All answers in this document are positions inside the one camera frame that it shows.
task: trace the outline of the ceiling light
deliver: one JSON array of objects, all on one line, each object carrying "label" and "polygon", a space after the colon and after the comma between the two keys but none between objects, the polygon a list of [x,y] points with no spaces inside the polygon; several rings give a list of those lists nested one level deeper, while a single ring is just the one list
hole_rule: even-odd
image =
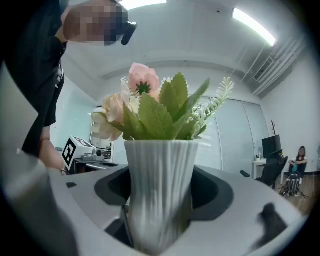
[{"label": "ceiling light", "polygon": [[237,8],[234,8],[232,17],[253,29],[260,36],[262,36],[271,46],[274,46],[276,39],[272,36],[272,34],[270,34],[268,30],[266,30],[261,24],[259,24],[249,15],[245,14],[243,11]]},{"label": "ceiling light", "polygon": [[128,11],[142,6],[165,4],[167,0],[122,0],[119,3]]}]

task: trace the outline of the white box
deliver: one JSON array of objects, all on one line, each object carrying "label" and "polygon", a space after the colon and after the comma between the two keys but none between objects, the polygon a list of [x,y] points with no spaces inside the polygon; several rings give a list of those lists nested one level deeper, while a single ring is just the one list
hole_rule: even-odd
[{"label": "white box", "polygon": [[81,158],[85,153],[92,154],[93,149],[96,149],[96,147],[90,145],[84,139],[70,135],[62,152],[62,158],[67,169],[70,171],[74,159]]}]

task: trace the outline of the black t-shirt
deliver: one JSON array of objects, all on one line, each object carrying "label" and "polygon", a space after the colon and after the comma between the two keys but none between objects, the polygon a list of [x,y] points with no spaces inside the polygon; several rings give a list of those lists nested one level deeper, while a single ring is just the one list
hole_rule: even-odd
[{"label": "black t-shirt", "polygon": [[39,155],[42,129],[56,122],[65,80],[60,67],[67,44],[55,37],[62,26],[61,11],[59,0],[44,1],[4,57],[13,80],[38,112],[22,148],[34,156]]}]

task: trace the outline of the window blind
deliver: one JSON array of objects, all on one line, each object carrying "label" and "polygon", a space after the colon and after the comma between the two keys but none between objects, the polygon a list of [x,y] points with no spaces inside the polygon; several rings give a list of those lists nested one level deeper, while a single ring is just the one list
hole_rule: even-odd
[{"label": "window blind", "polygon": [[[209,98],[203,97],[199,103],[202,104],[201,109],[204,111],[209,104]],[[195,164],[221,170],[221,149],[216,118],[211,116],[207,121],[205,132],[200,135],[201,139],[197,139],[199,148]]]},{"label": "window blind", "polygon": [[254,154],[256,155],[260,152],[261,157],[263,157],[262,140],[269,137],[264,113],[260,105],[248,102],[243,102],[243,105],[251,127],[254,143]]},{"label": "window blind", "polygon": [[222,170],[236,175],[252,173],[254,147],[243,103],[228,99],[216,113],[222,146]]}]

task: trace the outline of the green leaf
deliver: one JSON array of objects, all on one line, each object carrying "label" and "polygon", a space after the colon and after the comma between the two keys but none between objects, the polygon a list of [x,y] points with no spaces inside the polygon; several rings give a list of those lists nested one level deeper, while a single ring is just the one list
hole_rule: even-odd
[{"label": "green leaf", "polygon": [[140,82],[140,85],[137,84],[136,85],[136,91],[141,95],[143,93],[148,94],[151,89],[150,89],[150,85],[147,84],[147,82],[143,83],[142,81]]},{"label": "green leaf", "polygon": [[166,107],[143,93],[139,109],[140,121],[151,140],[167,140],[173,121]]},{"label": "green leaf", "polygon": [[163,104],[170,115],[173,117],[179,110],[177,94],[171,83],[165,81],[159,96],[159,101]]},{"label": "green leaf", "polygon": [[122,137],[126,141],[132,141],[133,140],[132,137],[130,135],[128,135],[127,133],[124,133]]},{"label": "green leaf", "polygon": [[181,108],[188,99],[187,82],[183,74],[179,72],[171,81],[173,90],[175,91],[176,101]]},{"label": "green leaf", "polygon": [[169,133],[167,136],[169,140],[175,140],[177,138],[182,127],[186,124],[186,120],[188,117],[189,115],[185,114],[183,117],[181,117],[178,121],[176,121],[173,124],[172,129],[169,130]]},{"label": "green leaf", "polygon": [[200,134],[202,134],[206,129],[207,129],[207,125],[205,125],[204,127],[202,127],[202,128],[200,129],[199,133],[198,133],[198,136],[199,136]]},{"label": "green leaf", "polygon": [[147,140],[147,133],[138,119],[138,117],[132,113],[129,108],[123,103],[123,123],[129,134],[125,133],[126,136],[130,136],[135,140]]},{"label": "green leaf", "polygon": [[110,125],[112,125],[114,128],[117,128],[119,131],[130,134],[130,131],[122,124],[117,123],[117,122],[108,122]]},{"label": "green leaf", "polygon": [[196,124],[197,120],[192,120],[189,123],[184,124],[179,134],[175,138],[176,140],[188,140],[190,135],[192,134],[192,130]]},{"label": "green leaf", "polygon": [[178,121],[181,117],[183,117],[186,113],[190,112],[195,104],[198,102],[200,97],[206,92],[210,85],[210,78],[208,78],[196,92],[191,95],[187,101],[183,104],[183,106],[179,109],[177,114],[172,118],[173,122]]},{"label": "green leaf", "polygon": [[107,115],[105,113],[102,113],[102,112],[95,112],[95,114],[99,114],[100,116],[104,117],[106,120],[107,119]]}]

